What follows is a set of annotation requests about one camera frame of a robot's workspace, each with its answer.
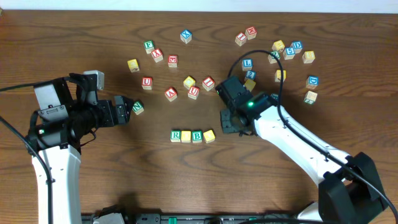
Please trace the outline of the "yellow O block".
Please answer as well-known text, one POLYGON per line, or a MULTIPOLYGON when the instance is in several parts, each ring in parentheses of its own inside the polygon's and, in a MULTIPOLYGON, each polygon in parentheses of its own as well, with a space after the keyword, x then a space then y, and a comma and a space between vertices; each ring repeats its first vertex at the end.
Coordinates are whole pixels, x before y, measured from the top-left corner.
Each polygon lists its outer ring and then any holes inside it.
POLYGON ((190 143, 192 140, 192 132, 191 131, 181 131, 181 142, 190 143))
POLYGON ((203 137, 207 144, 213 142, 216 139, 215 134, 212 129, 205 131, 203 133, 203 137))

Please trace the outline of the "green R block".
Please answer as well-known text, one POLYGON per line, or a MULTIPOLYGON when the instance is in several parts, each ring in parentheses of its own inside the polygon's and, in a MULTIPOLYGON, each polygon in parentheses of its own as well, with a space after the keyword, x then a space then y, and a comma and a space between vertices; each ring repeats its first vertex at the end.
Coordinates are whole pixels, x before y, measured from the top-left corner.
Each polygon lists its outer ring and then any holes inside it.
POLYGON ((171 130, 170 141, 171 142, 181 142, 181 130, 171 130))

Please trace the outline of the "green B block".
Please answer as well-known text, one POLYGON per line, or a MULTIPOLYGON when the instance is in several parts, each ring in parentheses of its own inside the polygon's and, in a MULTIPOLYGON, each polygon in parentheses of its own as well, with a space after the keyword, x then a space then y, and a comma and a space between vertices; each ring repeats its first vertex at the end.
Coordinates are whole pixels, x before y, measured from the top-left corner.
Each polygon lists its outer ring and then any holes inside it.
POLYGON ((203 134, 201 130, 192 131, 192 143, 201 143, 203 141, 203 134))

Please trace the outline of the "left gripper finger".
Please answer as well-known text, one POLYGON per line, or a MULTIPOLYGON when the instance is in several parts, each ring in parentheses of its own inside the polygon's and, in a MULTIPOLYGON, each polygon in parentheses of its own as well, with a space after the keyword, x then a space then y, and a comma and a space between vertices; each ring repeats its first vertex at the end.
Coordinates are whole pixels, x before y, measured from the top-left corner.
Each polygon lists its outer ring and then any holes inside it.
POLYGON ((132 111, 132 107, 134 104, 134 101, 128 97, 125 96, 115 96, 115 107, 118 113, 130 113, 132 111))
POLYGON ((116 114, 119 125, 127 124, 129 122, 130 119, 129 108, 125 107, 124 105, 117 105, 116 114))

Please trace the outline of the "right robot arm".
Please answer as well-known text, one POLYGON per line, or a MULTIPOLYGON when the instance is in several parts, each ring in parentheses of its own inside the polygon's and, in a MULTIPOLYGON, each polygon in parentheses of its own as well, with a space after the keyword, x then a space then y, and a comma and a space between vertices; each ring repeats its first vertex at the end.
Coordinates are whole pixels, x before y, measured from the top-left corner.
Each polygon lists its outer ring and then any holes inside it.
POLYGON ((278 147, 302 168, 318 188, 318 201, 299 212, 296 220, 323 223, 369 223, 389 208, 374 161, 355 156, 318 138, 296 122, 279 102, 256 96, 238 77, 216 87, 226 104, 220 112, 224 133, 256 135, 278 147))

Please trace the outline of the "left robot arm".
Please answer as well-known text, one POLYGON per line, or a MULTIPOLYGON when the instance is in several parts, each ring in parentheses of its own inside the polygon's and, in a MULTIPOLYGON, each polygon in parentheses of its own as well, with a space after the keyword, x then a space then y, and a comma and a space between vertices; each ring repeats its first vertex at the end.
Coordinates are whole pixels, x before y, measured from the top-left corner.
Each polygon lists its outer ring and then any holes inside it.
POLYGON ((79 173, 82 137, 99 128, 127 124, 134 101, 125 96, 99 100, 104 73, 83 74, 36 83, 39 110, 27 135, 37 179, 39 223, 81 223, 79 173))

